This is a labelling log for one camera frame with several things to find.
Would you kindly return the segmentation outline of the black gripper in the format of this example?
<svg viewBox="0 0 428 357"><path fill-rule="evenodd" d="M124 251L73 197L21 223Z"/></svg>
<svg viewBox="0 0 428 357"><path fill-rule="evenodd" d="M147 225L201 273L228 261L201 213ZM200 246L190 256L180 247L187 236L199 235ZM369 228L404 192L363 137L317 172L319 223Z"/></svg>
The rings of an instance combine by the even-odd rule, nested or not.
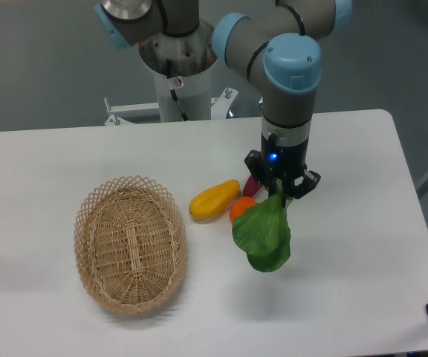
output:
<svg viewBox="0 0 428 357"><path fill-rule="evenodd" d="M262 183L269 194L276 192L275 179L282 181L284 199L301 199L314 190L321 175L307 170L305 163L308 138L293 146L282 146L280 137L270 145L269 132L262 133L261 152L251 150L244 162L250 174Z"/></svg>

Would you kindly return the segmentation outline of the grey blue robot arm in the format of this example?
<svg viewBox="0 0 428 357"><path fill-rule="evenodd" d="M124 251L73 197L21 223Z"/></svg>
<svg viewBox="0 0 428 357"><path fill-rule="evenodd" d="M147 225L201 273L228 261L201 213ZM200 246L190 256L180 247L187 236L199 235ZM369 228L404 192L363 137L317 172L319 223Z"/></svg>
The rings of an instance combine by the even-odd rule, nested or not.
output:
<svg viewBox="0 0 428 357"><path fill-rule="evenodd" d="M208 79L221 62L262 96L261 148L245 163L258 183L300 199L320 181L305 162L322 72L318 40L344 28L350 1L277 1L258 19L229 13L217 25L197 1L101 1L94 11L119 48L137 46L157 83L164 122L212 117Z"/></svg>

